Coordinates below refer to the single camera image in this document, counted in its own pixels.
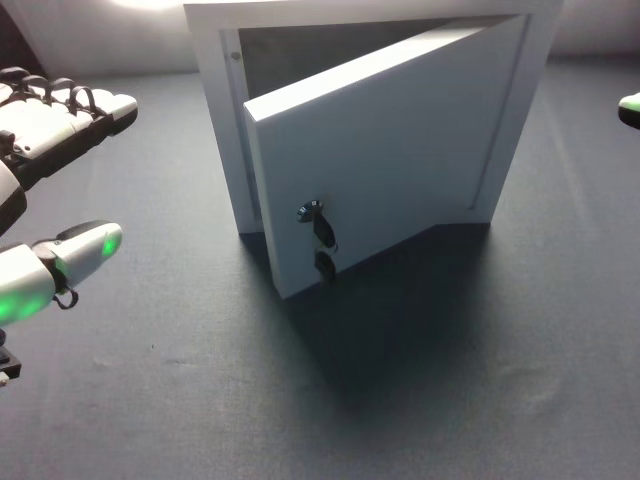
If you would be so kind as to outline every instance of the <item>door panel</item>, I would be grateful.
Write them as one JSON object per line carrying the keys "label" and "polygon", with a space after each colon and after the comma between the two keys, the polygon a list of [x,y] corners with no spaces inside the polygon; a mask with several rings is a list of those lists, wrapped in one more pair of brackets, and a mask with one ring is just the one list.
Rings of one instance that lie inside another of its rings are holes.
{"label": "door panel", "polygon": [[245,103],[276,287],[320,281],[322,200],[348,268],[426,228],[488,221],[473,210],[525,18],[455,21]]}

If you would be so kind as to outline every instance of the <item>open white door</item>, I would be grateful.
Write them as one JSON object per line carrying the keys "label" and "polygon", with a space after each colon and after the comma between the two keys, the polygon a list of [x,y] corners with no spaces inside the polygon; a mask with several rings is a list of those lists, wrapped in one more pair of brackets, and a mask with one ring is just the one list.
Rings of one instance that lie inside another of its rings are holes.
{"label": "open white door", "polygon": [[245,103],[274,281],[284,298],[319,281],[321,200],[348,268],[476,209],[526,25],[457,20]]}

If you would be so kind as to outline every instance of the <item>white backdrop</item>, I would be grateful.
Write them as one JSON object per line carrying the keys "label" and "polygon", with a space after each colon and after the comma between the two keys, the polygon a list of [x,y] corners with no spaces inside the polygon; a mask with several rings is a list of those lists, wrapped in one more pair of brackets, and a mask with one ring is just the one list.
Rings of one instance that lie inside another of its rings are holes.
{"label": "white backdrop", "polygon": [[[2,3],[52,76],[197,70],[184,11],[174,0]],[[565,0],[554,54],[631,51],[640,51],[640,0]]]}

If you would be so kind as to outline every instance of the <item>gray table surface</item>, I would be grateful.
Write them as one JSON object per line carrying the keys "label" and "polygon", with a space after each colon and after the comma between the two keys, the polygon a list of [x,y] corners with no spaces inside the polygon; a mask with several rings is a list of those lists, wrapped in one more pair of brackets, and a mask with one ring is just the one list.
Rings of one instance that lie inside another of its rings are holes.
{"label": "gray table surface", "polygon": [[8,328],[2,480],[635,479],[640,63],[548,66],[489,232],[438,229],[281,301],[236,233],[197,75],[92,79],[132,128],[3,238],[105,218],[121,251]]}

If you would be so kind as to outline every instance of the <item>door frame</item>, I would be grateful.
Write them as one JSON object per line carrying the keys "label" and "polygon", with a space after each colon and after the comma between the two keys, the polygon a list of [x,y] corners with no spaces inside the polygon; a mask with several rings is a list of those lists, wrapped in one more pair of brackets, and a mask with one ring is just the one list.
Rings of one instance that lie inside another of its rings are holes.
{"label": "door frame", "polygon": [[249,100],[238,29],[526,15],[525,31],[474,209],[490,221],[542,75],[563,0],[257,0],[185,2],[238,233],[262,232],[244,123]]}

